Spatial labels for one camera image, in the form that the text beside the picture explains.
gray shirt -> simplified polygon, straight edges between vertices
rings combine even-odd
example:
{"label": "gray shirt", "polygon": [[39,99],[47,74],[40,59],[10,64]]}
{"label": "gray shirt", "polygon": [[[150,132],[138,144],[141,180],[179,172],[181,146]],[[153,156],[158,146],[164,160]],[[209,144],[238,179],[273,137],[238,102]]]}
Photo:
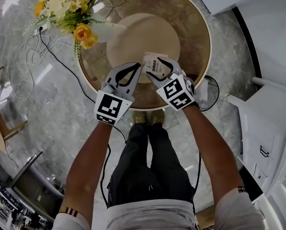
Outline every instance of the gray shirt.
{"label": "gray shirt", "polygon": [[[172,199],[147,200],[108,209],[107,230],[189,230],[194,227],[192,204]],[[88,222],[60,213],[53,230],[89,230]],[[221,198],[215,208],[215,230],[263,230],[260,214],[247,193],[234,189]]]}

black pants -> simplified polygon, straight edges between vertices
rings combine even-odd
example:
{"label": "black pants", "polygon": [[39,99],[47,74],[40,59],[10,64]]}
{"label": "black pants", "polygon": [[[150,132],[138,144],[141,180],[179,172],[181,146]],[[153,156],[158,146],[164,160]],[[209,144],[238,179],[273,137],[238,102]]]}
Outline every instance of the black pants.
{"label": "black pants", "polygon": [[[153,149],[147,167],[148,137]],[[108,185],[108,207],[151,199],[192,201],[194,188],[161,124],[134,125]]]}

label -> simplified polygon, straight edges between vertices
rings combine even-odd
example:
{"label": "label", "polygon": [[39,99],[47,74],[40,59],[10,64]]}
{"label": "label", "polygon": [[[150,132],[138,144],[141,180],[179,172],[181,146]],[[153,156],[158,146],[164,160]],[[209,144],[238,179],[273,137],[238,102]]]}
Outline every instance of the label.
{"label": "label", "polygon": [[145,52],[143,58],[143,69],[142,72],[150,72],[157,76],[164,76],[166,71],[166,65],[162,64],[157,58],[158,57],[167,57],[167,55]]}

drawer handle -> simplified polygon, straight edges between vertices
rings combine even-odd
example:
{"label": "drawer handle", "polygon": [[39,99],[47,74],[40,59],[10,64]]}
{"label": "drawer handle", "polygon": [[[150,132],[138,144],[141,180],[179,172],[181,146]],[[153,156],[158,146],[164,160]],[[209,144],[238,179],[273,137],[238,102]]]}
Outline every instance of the drawer handle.
{"label": "drawer handle", "polygon": [[262,156],[264,156],[265,158],[268,158],[268,157],[269,157],[269,152],[264,151],[262,146],[260,146],[260,153],[261,153]]}

table top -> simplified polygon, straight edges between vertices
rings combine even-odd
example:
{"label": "table top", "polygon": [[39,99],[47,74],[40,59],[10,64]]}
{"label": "table top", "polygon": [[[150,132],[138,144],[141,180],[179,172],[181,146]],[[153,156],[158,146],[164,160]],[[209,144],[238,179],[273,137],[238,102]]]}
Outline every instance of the table top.
{"label": "table top", "polygon": [[[98,0],[114,8],[105,7],[97,13],[109,22],[119,23],[124,18],[148,13],[161,17],[174,28],[180,44],[181,68],[196,86],[204,77],[211,56],[211,36],[198,8],[189,0]],[[79,65],[92,89],[98,91],[113,67],[107,56],[107,43],[97,43],[90,49],[81,49]],[[133,109],[153,110],[166,106],[151,82],[139,82],[133,94]]]}

